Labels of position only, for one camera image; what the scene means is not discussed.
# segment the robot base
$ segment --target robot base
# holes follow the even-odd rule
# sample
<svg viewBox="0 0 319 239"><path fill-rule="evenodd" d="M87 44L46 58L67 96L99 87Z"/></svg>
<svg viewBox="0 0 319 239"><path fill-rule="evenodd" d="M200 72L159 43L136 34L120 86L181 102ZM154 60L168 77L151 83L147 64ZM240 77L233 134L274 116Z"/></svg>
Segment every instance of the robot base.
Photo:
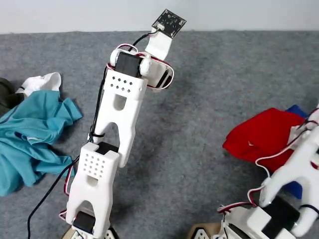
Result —
<svg viewBox="0 0 319 239"><path fill-rule="evenodd" d="M187 239L211 239L220 232L221 223L195 224L189 231Z"/></svg>
<svg viewBox="0 0 319 239"><path fill-rule="evenodd" d="M79 235L77 231L75 231L74 229L70 227L61 239L86 239L86 238L84 236ZM119 237L115 231L108 230L103 239L119 239Z"/></svg>

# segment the white plastic bracket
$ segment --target white plastic bracket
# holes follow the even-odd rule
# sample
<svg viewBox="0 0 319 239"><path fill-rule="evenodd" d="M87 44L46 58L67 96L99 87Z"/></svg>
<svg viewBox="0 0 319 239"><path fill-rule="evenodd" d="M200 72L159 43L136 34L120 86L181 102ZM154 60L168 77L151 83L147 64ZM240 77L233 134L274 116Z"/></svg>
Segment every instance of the white plastic bracket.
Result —
<svg viewBox="0 0 319 239"><path fill-rule="evenodd" d="M172 38L166 36L162 32L158 32L154 36L150 37L145 51L160 60L164 60L168 55L171 42Z"/></svg>
<svg viewBox="0 0 319 239"><path fill-rule="evenodd" d="M135 124L148 81L109 70L104 84L104 94L95 127L95 134L104 134L111 123L118 126L120 167L128 161L134 137ZM120 102L125 98L122 108ZM93 137L96 144L103 138Z"/></svg>
<svg viewBox="0 0 319 239"><path fill-rule="evenodd" d="M120 155L108 151L105 155L96 152L98 145L87 143L81 148L79 167L70 189L67 203L66 222L72 225L79 211L95 217L93 238L101 238L110 227L113 204L113 181ZM93 212L85 207L87 201Z"/></svg>

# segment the teal shirt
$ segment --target teal shirt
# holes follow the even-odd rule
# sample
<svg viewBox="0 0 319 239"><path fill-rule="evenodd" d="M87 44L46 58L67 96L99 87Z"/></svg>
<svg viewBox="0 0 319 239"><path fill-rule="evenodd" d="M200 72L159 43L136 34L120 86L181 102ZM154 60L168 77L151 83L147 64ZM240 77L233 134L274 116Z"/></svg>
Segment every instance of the teal shirt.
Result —
<svg viewBox="0 0 319 239"><path fill-rule="evenodd" d="M37 91L0 118L0 196L21 183L32 186L45 173L59 174L71 163L49 148L65 126L82 118L70 98L59 101L60 92Z"/></svg>

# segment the ventilation holes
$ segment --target ventilation holes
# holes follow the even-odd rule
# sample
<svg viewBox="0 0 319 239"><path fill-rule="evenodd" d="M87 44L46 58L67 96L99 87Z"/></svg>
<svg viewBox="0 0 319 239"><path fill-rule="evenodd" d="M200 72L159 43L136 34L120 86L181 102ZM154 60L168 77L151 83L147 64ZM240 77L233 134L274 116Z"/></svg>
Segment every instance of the ventilation holes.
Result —
<svg viewBox="0 0 319 239"><path fill-rule="evenodd" d="M97 155L86 154L85 163L83 164L83 171L87 172L88 176L93 178L102 178L104 172L105 160L98 158Z"/></svg>

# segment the white cloth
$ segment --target white cloth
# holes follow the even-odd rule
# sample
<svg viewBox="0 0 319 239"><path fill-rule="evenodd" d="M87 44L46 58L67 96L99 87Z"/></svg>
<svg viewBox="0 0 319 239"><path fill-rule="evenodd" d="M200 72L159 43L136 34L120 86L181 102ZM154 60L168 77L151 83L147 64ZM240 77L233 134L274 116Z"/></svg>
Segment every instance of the white cloth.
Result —
<svg viewBox="0 0 319 239"><path fill-rule="evenodd" d="M40 90L51 90L59 91L61 86L61 75L58 72L46 74L44 76L29 77L20 86L16 93L23 93L24 97L27 98L34 91Z"/></svg>

